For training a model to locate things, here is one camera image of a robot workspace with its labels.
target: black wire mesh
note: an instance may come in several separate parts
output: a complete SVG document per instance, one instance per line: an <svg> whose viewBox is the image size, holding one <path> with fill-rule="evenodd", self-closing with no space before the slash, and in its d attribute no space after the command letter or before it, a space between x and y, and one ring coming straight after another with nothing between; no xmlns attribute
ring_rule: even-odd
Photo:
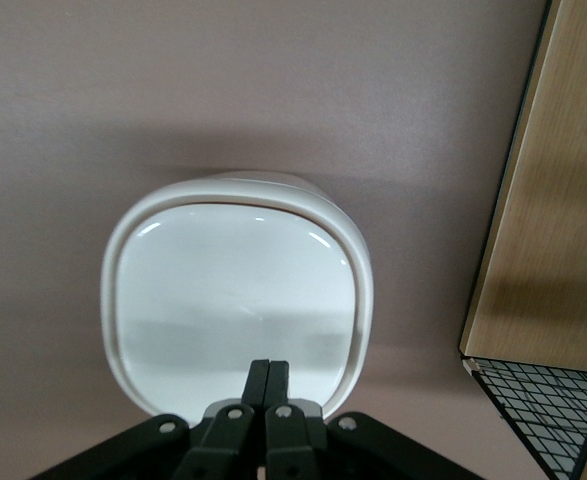
<svg viewBox="0 0 587 480"><path fill-rule="evenodd" d="M587 436L587 372L473 360L476 378L549 477L569 480Z"/></svg>

